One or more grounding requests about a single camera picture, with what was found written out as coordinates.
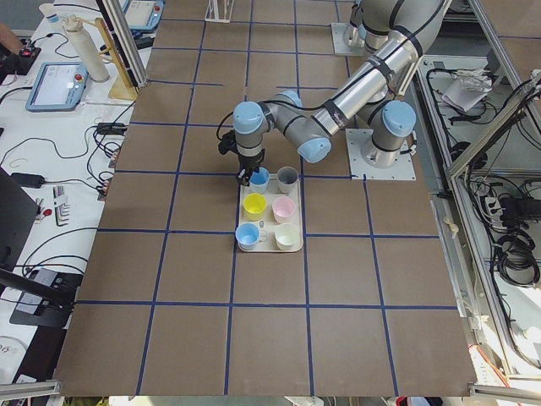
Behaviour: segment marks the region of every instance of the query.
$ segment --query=pink cup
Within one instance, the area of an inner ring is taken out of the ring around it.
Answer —
[[[272,212],[279,223],[289,222],[296,210],[297,203],[290,197],[280,196],[272,202]]]

